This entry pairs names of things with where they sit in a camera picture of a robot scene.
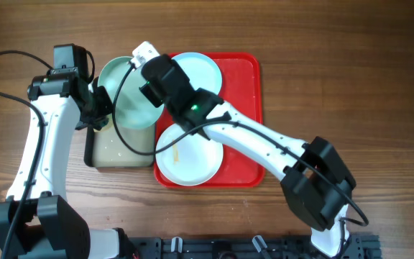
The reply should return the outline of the mint green plate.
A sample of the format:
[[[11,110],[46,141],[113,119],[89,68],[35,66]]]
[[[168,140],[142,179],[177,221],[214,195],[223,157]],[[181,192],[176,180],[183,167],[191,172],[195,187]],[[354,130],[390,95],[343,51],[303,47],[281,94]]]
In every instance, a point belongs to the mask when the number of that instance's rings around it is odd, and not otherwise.
[[[114,100],[116,91],[125,73],[129,70],[130,56],[121,56],[109,61],[98,77],[98,86],[104,86],[110,100]],[[116,102],[116,123],[119,126],[140,130],[153,125],[161,116],[164,106],[154,107],[139,90],[146,84],[141,68],[132,71],[121,87]]]

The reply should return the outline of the light blue plate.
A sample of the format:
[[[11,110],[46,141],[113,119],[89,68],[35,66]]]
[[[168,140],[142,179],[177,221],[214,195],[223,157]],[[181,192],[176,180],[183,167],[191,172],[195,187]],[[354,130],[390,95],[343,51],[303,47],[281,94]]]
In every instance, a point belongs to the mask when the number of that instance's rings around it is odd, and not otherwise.
[[[201,53],[181,53],[172,58],[190,79],[194,90],[204,89],[218,95],[223,78],[218,65],[207,55]]]

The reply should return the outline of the white plate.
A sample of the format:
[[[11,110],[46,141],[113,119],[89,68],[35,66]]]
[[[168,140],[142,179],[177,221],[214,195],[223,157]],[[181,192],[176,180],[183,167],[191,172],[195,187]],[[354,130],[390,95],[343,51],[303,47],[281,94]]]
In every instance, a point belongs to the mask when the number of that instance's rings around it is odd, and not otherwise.
[[[197,186],[211,179],[221,167],[223,145],[199,134],[187,135],[156,154],[156,164],[169,181],[181,186]]]

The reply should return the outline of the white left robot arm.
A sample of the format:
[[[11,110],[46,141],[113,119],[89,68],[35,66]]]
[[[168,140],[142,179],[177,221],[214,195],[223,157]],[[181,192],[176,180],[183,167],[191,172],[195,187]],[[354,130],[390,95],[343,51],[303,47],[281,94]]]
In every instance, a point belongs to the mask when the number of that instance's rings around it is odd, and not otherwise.
[[[73,133],[108,122],[112,104],[103,86],[90,87],[92,55],[57,45],[54,64],[36,76],[23,101],[31,119],[22,161],[0,202],[3,258],[118,258],[119,231],[92,230],[67,202],[65,179]]]

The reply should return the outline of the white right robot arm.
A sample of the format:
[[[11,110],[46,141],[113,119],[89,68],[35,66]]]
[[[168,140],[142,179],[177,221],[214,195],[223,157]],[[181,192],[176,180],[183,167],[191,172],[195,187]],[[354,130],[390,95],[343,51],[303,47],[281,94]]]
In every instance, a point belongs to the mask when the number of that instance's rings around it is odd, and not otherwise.
[[[287,205],[311,228],[310,241],[328,257],[341,257],[349,233],[346,213],[356,181],[333,145],[322,137],[306,142],[281,135],[244,116],[229,102],[195,90],[168,55],[146,60],[142,93],[165,105],[189,134],[229,146],[266,168],[280,182]]]

